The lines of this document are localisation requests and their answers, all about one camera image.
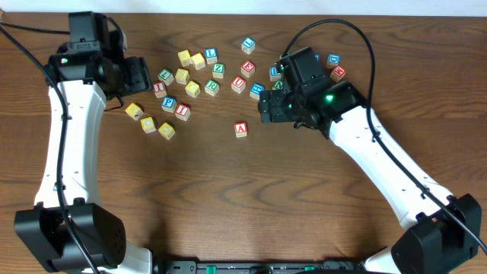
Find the red A block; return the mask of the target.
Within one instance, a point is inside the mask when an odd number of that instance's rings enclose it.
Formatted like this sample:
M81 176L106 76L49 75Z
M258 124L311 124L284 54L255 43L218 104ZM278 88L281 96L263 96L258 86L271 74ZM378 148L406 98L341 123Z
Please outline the red A block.
M247 136L248 133L247 124L245 122L235 123L234 131L237 138Z

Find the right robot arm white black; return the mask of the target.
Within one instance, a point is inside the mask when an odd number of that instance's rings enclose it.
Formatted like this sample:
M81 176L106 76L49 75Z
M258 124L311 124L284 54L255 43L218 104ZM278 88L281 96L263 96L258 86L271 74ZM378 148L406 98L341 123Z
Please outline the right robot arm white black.
M457 198L428 176L382 127L366 98L348 81L334 83L311 48L280 58L270 72L281 75L283 85L261 92L263 123L321 132L366 173L405 231L361 269L449 273L478 253L480 204L470 194Z

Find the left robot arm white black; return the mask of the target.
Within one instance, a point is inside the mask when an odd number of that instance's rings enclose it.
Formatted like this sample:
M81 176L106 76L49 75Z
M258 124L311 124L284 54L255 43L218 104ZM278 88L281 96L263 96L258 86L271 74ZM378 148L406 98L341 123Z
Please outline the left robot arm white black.
M15 214L15 232L47 272L157 273L154 254L127 241L97 186L107 102L149 91L147 64L125 57L126 38L112 18L75 12L68 24L70 40L41 67L51 106L46 167L33 208Z

